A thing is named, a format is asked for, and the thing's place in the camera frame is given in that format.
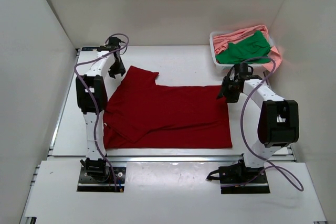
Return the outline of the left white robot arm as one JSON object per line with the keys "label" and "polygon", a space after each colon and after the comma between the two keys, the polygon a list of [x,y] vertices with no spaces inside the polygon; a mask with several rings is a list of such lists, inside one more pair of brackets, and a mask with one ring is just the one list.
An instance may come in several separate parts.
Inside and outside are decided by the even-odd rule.
{"label": "left white robot arm", "polygon": [[127,50],[129,37],[126,41],[118,36],[109,36],[97,49],[93,60],[75,64],[77,105],[82,112],[86,124],[87,153],[81,161],[86,173],[98,183],[117,183],[114,168],[107,158],[103,143],[103,114],[107,107],[108,96],[104,79],[107,75],[115,78],[123,76],[125,67],[121,59],[122,50]]}

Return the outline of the red t shirt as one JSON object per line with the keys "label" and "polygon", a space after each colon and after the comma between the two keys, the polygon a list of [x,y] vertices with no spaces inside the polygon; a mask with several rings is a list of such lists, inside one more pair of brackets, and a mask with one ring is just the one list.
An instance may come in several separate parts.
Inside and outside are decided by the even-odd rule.
{"label": "red t shirt", "polygon": [[233,147],[220,86],[169,87],[158,76],[129,68],[104,111],[106,149]]}

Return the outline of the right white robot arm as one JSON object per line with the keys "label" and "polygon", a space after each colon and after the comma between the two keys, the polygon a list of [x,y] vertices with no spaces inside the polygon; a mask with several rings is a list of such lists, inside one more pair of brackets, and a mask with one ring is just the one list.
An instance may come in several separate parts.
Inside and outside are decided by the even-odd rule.
{"label": "right white robot arm", "polygon": [[[253,67],[246,62],[233,65],[223,78],[218,99],[225,98],[227,103],[236,103],[240,94],[247,96],[240,114],[240,133],[247,152],[235,164],[210,172],[207,181],[219,180],[228,188],[243,187],[258,179],[265,170],[273,168],[288,182],[298,182],[293,173],[270,161],[276,151],[299,138],[298,104],[275,94],[265,84],[266,80],[266,77],[254,74]],[[257,140],[253,145],[247,143],[244,132],[244,115],[249,101],[260,108]]]}

